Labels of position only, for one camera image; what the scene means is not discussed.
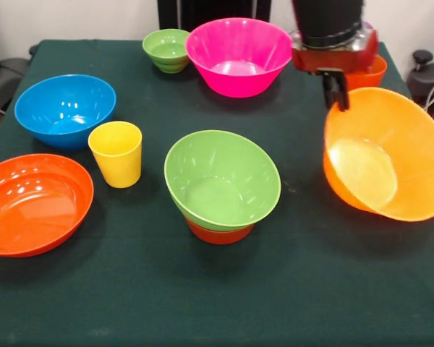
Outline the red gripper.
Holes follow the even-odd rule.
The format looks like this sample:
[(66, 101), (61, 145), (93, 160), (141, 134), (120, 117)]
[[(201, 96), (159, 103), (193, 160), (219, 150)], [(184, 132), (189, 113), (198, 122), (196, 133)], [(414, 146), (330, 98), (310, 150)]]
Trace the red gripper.
[(302, 45), (300, 32), (291, 32), (292, 61), (299, 71), (322, 73), (323, 97), (327, 108), (336, 101), (340, 111), (349, 109), (348, 84), (344, 73), (366, 71), (378, 52), (378, 34), (375, 29), (363, 27), (342, 46), (324, 50)]

